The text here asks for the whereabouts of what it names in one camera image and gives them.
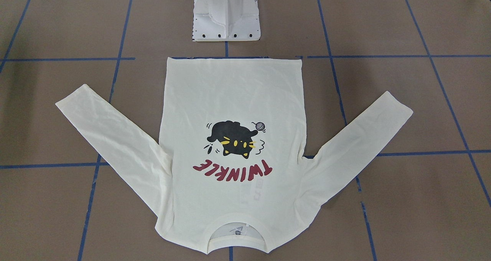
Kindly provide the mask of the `cream long-sleeve cat shirt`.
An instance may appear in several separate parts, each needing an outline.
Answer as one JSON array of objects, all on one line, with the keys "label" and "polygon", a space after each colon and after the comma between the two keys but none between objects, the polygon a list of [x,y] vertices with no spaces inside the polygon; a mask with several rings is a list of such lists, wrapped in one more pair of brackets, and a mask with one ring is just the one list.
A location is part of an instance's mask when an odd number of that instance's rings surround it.
[{"label": "cream long-sleeve cat shirt", "polygon": [[413,113],[384,92],[308,159],[301,60],[169,58],[166,69],[158,141],[86,84],[56,106],[162,238],[205,254],[269,253],[298,236]]}]

